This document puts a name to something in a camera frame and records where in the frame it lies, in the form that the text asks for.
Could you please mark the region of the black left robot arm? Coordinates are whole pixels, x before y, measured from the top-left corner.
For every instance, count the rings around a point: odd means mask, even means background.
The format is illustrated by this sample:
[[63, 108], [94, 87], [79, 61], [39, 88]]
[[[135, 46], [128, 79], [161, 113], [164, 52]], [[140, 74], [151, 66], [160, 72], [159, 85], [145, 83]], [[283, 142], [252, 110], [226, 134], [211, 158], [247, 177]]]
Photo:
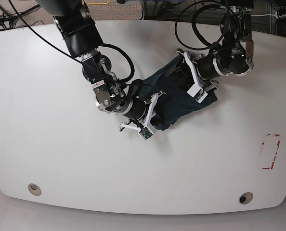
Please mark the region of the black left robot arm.
[[[197, 17], [205, 10], [225, 8], [221, 21], [221, 37], [209, 43], [198, 31]], [[215, 86], [213, 79], [231, 74], [242, 76], [253, 66], [254, 42], [251, 31], [251, 15], [254, 9], [252, 0], [222, 0], [197, 10], [192, 17], [192, 28], [197, 38], [206, 45], [208, 55], [194, 61], [194, 87], [200, 92]]]

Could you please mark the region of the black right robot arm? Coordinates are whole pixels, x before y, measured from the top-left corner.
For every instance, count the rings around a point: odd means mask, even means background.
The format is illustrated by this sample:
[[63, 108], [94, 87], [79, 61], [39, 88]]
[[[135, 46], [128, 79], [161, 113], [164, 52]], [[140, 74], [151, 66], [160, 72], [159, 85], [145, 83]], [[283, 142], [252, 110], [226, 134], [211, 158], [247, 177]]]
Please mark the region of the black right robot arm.
[[[103, 42], [85, 1], [39, 0], [38, 4], [53, 16], [70, 57], [82, 64], [82, 73], [92, 84], [99, 110], [123, 115], [140, 128], [146, 120], [161, 125], [162, 118], [138, 97], [143, 82], [132, 81], [135, 68], [131, 58], [119, 47]], [[130, 65], [129, 76], [118, 79], [111, 71], [111, 61], [98, 51], [99, 47], [120, 52]]]

